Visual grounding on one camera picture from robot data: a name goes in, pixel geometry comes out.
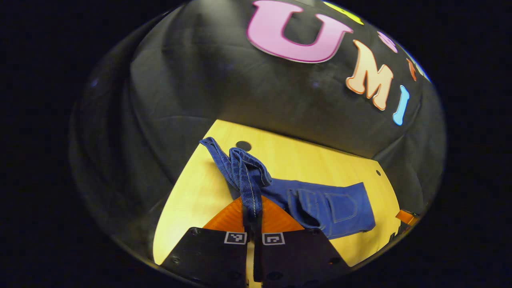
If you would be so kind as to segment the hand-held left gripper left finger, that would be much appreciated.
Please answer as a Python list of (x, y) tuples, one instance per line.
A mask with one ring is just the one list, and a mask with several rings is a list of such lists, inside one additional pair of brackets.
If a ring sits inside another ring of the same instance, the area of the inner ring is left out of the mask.
[(190, 227), (162, 267), (205, 288), (246, 288), (250, 234), (244, 226), (240, 198), (223, 208), (203, 227)]

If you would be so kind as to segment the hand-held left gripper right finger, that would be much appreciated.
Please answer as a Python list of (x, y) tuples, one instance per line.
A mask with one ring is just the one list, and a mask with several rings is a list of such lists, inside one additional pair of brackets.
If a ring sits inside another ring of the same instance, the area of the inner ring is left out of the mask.
[(262, 197), (254, 239), (254, 282), (262, 288), (317, 288), (351, 267), (318, 228), (304, 228)]

